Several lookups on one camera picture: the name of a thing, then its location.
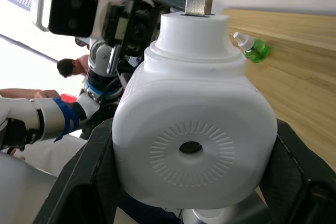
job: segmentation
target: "person's arm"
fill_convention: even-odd
[[[0,89],[0,95],[4,98],[35,98],[35,94],[41,89]]]
[[[60,98],[55,90],[41,89],[0,89],[0,95],[4,98]]]

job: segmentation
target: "wooden table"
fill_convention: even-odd
[[[336,171],[336,17],[227,9],[229,33],[264,40],[270,54],[246,75],[279,119]]]

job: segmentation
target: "hole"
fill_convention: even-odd
[[[202,145],[195,141],[189,141],[180,146],[180,151],[185,154],[194,154],[202,149]]]

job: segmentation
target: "small dropper bottle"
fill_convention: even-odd
[[[236,32],[233,37],[238,42],[238,46],[244,50],[244,55],[254,63],[263,61],[269,48],[261,39],[253,39],[246,34]]]

